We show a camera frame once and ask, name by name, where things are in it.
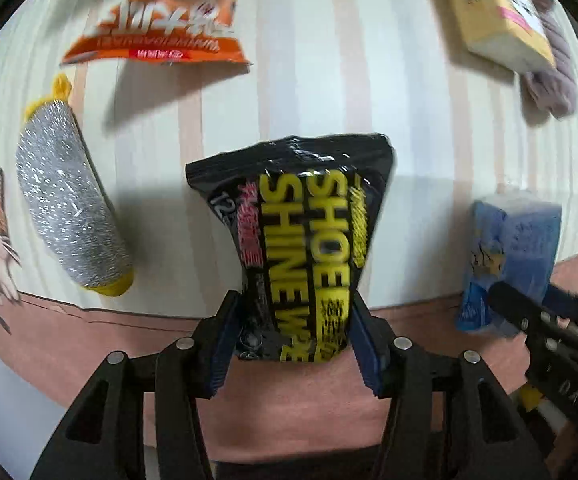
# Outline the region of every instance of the blue package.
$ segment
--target blue package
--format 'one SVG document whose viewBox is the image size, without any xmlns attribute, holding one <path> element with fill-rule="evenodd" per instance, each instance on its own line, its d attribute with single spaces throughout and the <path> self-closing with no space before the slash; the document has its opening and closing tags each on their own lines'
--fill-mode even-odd
<svg viewBox="0 0 578 480">
<path fill-rule="evenodd" d="M 493 195 L 474 205 L 474 237 L 458 329 L 493 323 L 513 336 L 517 330 L 486 305 L 486 292 L 504 281 L 542 303 L 556 261 L 562 208 L 527 191 Z"/>
</svg>

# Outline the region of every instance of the yellow tissue package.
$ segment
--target yellow tissue package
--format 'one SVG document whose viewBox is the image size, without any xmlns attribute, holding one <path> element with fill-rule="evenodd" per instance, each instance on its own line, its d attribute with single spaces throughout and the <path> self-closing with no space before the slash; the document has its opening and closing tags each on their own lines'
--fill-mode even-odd
<svg viewBox="0 0 578 480">
<path fill-rule="evenodd" d="M 531 0 L 451 0 L 467 49 L 518 73 L 555 67 Z"/>
</svg>

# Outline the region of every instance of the black plastic package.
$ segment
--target black plastic package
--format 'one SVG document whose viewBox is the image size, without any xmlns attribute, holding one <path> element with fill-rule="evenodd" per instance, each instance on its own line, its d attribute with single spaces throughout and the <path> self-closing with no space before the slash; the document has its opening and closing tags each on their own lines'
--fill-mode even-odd
<svg viewBox="0 0 578 480">
<path fill-rule="evenodd" d="M 346 346 L 394 152 L 387 137 L 287 137 L 186 166 L 245 273 L 241 359 L 322 362 Z"/>
</svg>

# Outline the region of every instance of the orange snack bag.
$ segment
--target orange snack bag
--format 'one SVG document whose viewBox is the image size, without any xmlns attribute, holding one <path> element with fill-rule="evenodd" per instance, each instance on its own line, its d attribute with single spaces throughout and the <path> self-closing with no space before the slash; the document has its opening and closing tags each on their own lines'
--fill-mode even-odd
<svg viewBox="0 0 578 480">
<path fill-rule="evenodd" d="M 87 30 L 63 64 L 107 57 L 248 63 L 230 28 L 236 0 L 123 0 Z"/>
</svg>

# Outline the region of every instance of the purple towel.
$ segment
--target purple towel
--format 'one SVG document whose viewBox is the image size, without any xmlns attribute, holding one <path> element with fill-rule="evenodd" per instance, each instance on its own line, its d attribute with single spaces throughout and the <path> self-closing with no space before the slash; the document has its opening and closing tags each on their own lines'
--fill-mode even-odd
<svg viewBox="0 0 578 480">
<path fill-rule="evenodd" d="M 540 110 L 551 112 L 557 119 L 573 114 L 578 108 L 578 86 L 573 74 L 571 49 L 550 10 L 553 0 L 531 0 L 535 5 L 547 40 L 551 45 L 556 67 L 524 75 L 529 92 Z"/>
</svg>

